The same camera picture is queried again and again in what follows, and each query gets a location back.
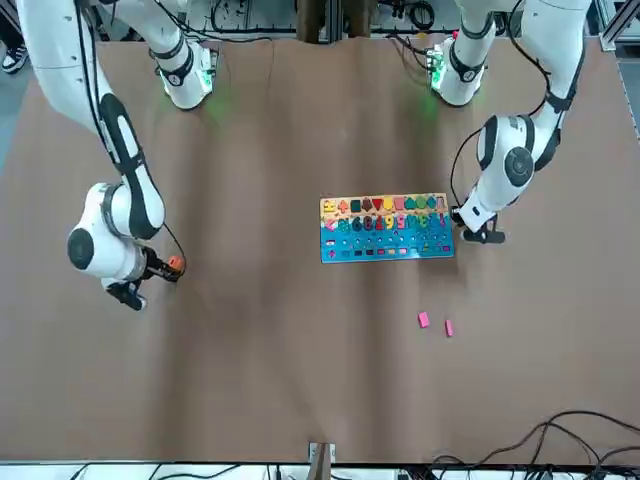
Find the colorful puzzle board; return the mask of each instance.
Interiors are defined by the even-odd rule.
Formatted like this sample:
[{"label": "colorful puzzle board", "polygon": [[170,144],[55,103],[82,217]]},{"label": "colorful puzzle board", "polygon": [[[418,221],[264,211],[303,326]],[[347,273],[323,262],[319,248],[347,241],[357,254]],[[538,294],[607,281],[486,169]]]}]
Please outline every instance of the colorful puzzle board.
[{"label": "colorful puzzle board", "polygon": [[444,193],[320,200],[322,263],[452,257]]}]

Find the number puzzle piece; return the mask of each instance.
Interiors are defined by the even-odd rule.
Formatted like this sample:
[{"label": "number puzzle piece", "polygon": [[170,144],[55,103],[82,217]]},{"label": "number puzzle piece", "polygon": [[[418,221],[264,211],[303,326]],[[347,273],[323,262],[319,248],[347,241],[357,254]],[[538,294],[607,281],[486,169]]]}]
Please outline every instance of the number puzzle piece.
[{"label": "number puzzle piece", "polygon": [[356,217],[353,219],[353,222],[351,222],[351,228],[353,228],[354,232],[359,232],[360,230],[362,230],[362,221],[360,220],[360,217]]}]

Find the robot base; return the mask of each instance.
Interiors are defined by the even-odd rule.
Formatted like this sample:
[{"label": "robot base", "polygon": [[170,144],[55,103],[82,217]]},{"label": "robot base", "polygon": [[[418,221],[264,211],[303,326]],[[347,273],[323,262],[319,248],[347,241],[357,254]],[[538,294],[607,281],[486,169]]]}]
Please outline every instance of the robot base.
[{"label": "robot base", "polygon": [[211,51],[197,43],[190,45],[193,50],[193,68],[185,76],[182,85],[173,85],[163,75],[164,91],[173,104],[181,110],[191,110],[213,91],[215,71],[218,66],[218,52]]},{"label": "robot base", "polygon": [[451,107],[463,107],[468,104],[475,93],[480,90],[484,68],[476,75],[473,81],[465,83],[460,79],[460,75],[451,66],[449,60],[449,50],[453,45],[453,38],[447,38],[441,46],[442,65],[440,67],[440,80],[431,82],[434,92],[440,99]]}]

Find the orange object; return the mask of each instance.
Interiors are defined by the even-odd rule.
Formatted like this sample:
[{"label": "orange object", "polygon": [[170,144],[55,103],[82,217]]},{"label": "orange object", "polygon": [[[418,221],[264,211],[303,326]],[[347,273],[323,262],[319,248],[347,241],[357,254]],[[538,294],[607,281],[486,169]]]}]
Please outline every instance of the orange object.
[{"label": "orange object", "polygon": [[174,270],[181,272],[184,270],[184,259],[182,257],[172,256],[169,257],[169,266]]}]

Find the shape puzzle piece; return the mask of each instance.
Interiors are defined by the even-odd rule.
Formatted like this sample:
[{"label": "shape puzzle piece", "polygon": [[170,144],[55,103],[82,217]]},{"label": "shape puzzle piece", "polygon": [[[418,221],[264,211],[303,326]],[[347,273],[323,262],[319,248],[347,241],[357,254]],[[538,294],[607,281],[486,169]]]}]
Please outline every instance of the shape puzzle piece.
[{"label": "shape puzzle piece", "polygon": [[324,201],[324,213],[333,213],[336,211],[336,202],[333,200]]}]

